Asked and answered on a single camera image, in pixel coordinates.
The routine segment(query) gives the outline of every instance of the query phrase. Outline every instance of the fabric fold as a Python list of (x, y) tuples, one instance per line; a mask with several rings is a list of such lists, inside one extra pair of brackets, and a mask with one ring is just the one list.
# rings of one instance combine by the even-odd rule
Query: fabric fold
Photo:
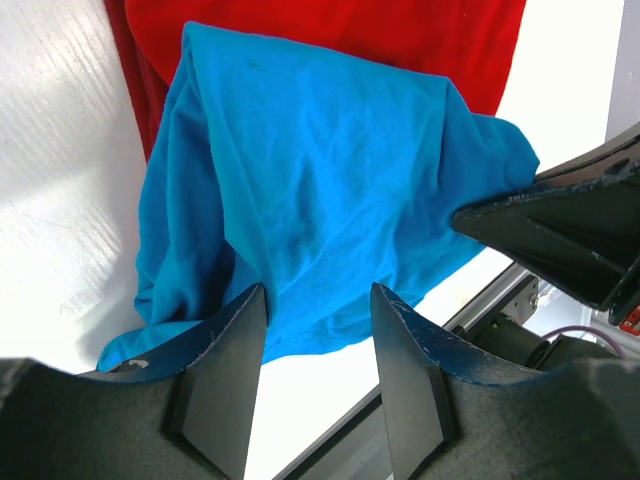
[(163, 343), (254, 282), (264, 361), (371, 335), (369, 289), (409, 304), (482, 246), (463, 205), (530, 184), (512, 124), (451, 81), (280, 38), (188, 24), (140, 201), (136, 308), (99, 369)]

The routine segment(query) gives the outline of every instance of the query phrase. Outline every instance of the white surface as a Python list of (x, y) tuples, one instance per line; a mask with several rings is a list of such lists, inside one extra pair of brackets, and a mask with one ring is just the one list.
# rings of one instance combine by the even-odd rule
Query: white surface
[[(529, 0), (499, 115), (548, 168), (602, 142), (622, 0)], [(144, 161), (101, 0), (0, 4), (0, 355), (89, 369), (139, 322)], [(508, 261), (485, 252), (420, 311), (444, 323)], [(263, 368), (247, 478), (271, 478), (377, 382), (372, 343)]]
[(100, 0), (0, 4), (0, 352), (86, 371), (132, 308), (144, 158)]

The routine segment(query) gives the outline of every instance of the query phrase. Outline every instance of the red cloth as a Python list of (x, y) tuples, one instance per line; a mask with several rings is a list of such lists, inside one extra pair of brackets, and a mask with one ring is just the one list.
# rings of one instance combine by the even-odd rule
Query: red cloth
[[(284, 37), (399, 68), (444, 75), (453, 81), (472, 111), (494, 115), (511, 68), (526, 2), (105, 0), (120, 5), (123, 1), (137, 45), (124, 48), (138, 50), (138, 75), (148, 89), (148, 109), (153, 110), (153, 118), (138, 121), (141, 130), (147, 129), (144, 134), (141, 131), (143, 137), (152, 139), (159, 125), (155, 115), (162, 110), (165, 85), (178, 66), (182, 28), (188, 21)], [(124, 15), (119, 13), (117, 22), (124, 24)], [(127, 75), (124, 64), (131, 62), (131, 52), (123, 52), (120, 46), (118, 49)], [(164, 88), (159, 88), (160, 79)], [(134, 97), (139, 88), (132, 89), (131, 83)], [(134, 99), (134, 108), (136, 103), (144, 102)]]
[(140, 130), (144, 155), (149, 161), (160, 128), (164, 99), (168, 91), (167, 83), (160, 78), (136, 45), (127, 23), (124, 1), (104, 0), (104, 4)]

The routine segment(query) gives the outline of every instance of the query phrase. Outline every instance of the blue t-shirt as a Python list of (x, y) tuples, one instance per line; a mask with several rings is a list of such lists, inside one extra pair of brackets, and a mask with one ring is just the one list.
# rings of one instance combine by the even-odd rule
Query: blue t-shirt
[(264, 361), (371, 335), (369, 290), (416, 305), (482, 246), (454, 212), (524, 187), (512, 124), (443, 77), (288, 40), (188, 24), (140, 200), (148, 324), (98, 368), (167, 341), (262, 282)]

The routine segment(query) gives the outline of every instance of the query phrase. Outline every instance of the cable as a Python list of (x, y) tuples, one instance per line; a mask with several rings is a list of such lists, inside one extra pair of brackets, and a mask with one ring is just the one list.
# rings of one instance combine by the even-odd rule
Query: cable
[(607, 335), (603, 331), (598, 330), (597, 328), (588, 327), (586, 325), (571, 325), (569, 327), (558, 328), (556, 330), (553, 330), (552, 332), (547, 333), (542, 338), (544, 338), (545, 340), (549, 340), (550, 338), (555, 337), (556, 335), (559, 335), (561, 333), (566, 333), (566, 332), (586, 332), (586, 333), (590, 333), (591, 335), (595, 335), (596, 337), (600, 337), (602, 340), (607, 342), (611, 346), (611, 348), (613, 348), (613, 350), (616, 352), (616, 354), (620, 358), (627, 357), (627, 355), (624, 353), (624, 350), (622, 349), (620, 344), (616, 342), (613, 338), (611, 338), (609, 335)]

